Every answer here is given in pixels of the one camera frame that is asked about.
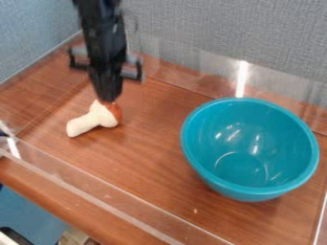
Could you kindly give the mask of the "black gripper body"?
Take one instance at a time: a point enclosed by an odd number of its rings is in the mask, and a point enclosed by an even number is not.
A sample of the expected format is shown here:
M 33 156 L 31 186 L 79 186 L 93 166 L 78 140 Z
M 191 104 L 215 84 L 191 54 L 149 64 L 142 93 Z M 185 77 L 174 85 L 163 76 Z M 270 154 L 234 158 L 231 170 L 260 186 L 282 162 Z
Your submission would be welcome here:
M 129 54 L 122 0 L 73 0 L 83 31 L 89 73 L 94 81 L 129 78 L 142 80 L 143 60 Z

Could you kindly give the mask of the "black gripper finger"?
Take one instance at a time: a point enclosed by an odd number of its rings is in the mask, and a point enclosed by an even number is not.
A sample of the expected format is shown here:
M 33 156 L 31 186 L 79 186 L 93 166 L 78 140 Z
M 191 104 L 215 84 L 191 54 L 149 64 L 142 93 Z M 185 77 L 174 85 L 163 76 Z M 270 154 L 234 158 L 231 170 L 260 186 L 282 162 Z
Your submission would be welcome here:
M 101 71 L 95 68 L 90 69 L 90 79 L 94 84 L 94 88 L 98 97 L 103 101 L 113 101 L 111 97 L 111 73 L 109 71 Z
M 110 92 L 109 92 L 109 101 L 114 102 L 122 95 L 123 93 L 123 82 L 125 79 L 121 76 L 119 73 L 115 73 L 111 76 L 111 81 L 110 81 Z

